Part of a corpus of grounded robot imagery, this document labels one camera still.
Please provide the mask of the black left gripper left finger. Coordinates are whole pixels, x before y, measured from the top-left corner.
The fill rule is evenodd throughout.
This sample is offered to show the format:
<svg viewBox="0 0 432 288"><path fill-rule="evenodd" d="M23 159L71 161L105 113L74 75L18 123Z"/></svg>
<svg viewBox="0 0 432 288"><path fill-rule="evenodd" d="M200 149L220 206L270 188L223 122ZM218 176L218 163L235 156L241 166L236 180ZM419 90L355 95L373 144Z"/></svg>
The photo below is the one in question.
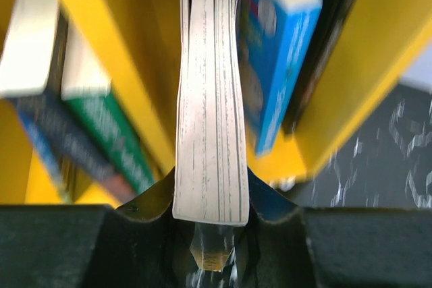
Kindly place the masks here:
<svg viewBox="0 0 432 288"><path fill-rule="evenodd" d="M174 175L128 203L3 205L2 287L182 287Z"/></svg>

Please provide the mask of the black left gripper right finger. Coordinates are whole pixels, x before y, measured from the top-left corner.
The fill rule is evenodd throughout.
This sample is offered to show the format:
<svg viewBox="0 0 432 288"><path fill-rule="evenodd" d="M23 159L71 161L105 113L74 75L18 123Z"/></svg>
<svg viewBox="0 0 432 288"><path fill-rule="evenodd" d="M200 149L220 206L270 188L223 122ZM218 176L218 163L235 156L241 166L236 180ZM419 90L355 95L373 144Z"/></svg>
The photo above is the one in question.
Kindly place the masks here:
<svg viewBox="0 0 432 288"><path fill-rule="evenodd" d="M312 208L248 174L240 287L430 287L431 211Z"/></svg>

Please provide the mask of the orange 130-storey treehouse book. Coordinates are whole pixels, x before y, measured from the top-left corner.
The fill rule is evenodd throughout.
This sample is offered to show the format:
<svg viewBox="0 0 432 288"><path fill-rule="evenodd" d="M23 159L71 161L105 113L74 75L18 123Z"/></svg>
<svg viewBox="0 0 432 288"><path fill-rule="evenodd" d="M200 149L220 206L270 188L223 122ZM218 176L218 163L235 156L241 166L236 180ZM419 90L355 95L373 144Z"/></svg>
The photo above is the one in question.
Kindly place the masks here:
<svg viewBox="0 0 432 288"><path fill-rule="evenodd" d="M234 229L249 218L248 169L236 42L238 0L180 0L173 217L194 223L189 248L220 272Z"/></svg>

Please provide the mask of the green 104-storey treehouse book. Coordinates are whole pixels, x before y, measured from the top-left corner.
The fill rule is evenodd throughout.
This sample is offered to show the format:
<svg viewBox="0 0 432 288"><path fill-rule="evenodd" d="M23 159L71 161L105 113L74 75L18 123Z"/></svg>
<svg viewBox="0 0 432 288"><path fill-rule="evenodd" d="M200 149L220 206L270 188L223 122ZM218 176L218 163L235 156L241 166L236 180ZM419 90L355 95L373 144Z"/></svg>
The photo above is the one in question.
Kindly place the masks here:
<svg viewBox="0 0 432 288"><path fill-rule="evenodd" d="M77 28L67 32L61 98L137 194L156 180L103 64Z"/></svg>

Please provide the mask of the dark Tale of Two Cities book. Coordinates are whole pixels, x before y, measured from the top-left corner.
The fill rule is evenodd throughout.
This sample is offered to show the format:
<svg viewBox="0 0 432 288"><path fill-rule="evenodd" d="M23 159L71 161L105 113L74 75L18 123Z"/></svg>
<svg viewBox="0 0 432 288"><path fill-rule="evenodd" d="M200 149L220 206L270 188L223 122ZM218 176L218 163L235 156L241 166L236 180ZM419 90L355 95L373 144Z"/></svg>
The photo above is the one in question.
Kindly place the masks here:
<svg viewBox="0 0 432 288"><path fill-rule="evenodd" d="M1 54L1 98L37 126L61 157L120 202L136 194L60 98L68 21L60 0L15 0Z"/></svg>

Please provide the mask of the light blue treehouse book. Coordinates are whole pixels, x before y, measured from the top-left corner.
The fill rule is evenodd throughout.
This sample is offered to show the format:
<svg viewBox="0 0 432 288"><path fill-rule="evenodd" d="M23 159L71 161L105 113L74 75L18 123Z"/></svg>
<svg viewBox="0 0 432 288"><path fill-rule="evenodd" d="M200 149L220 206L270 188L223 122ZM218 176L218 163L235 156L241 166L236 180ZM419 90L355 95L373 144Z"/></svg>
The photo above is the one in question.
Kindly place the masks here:
<svg viewBox="0 0 432 288"><path fill-rule="evenodd" d="M273 148L322 4L323 0L239 0L244 114L257 156Z"/></svg>

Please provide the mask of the dark Three book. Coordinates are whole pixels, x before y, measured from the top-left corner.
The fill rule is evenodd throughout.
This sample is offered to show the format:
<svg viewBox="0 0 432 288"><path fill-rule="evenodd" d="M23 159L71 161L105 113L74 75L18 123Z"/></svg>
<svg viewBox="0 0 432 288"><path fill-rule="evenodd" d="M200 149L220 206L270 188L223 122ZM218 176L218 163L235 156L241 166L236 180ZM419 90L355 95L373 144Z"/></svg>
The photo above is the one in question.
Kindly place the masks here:
<svg viewBox="0 0 432 288"><path fill-rule="evenodd" d="M355 1L323 0L313 37L282 122L286 136L294 133Z"/></svg>

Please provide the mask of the blue Animal Farm book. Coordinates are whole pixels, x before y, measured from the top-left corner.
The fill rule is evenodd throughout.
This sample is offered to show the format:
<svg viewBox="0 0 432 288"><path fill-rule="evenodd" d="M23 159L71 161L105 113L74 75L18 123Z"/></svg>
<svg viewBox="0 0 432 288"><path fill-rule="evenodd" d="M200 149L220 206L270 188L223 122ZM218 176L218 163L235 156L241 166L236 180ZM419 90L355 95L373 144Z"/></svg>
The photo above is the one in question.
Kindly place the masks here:
<svg viewBox="0 0 432 288"><path fill-rule="evenodd" d="M37 124L22 111L18 117L49 174L49 179L63 203L74 201L76 167L70 160L54 149Z"/></svg>

